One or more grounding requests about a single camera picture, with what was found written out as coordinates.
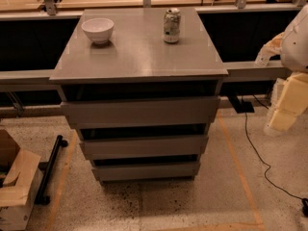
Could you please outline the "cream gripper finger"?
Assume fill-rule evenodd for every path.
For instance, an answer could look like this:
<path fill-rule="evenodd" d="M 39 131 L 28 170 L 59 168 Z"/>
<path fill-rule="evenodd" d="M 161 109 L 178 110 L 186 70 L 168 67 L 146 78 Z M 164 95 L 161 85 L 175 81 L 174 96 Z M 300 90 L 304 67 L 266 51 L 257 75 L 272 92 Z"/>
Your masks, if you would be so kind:
<path fill-rule="evenodd" d="M 287 132 L 308 108 L 308 74 L 278 78 L 273 86 L 264 131 L 270 136 Z"/>

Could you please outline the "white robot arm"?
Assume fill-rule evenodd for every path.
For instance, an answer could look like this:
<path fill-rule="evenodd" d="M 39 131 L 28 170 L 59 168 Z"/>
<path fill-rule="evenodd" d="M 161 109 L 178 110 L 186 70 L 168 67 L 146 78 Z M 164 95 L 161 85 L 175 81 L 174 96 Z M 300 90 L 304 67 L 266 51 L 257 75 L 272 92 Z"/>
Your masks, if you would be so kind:
<path fill-rule="evenodd" d="M 271 98 L 265 131 L 277 136 L 287 132 L 308 108 L 308 5 L 293 21 L 261 48 L 256 64 L 267 66 L 272 56 L 293 74 L 285 81 L 277 80 Z"/>

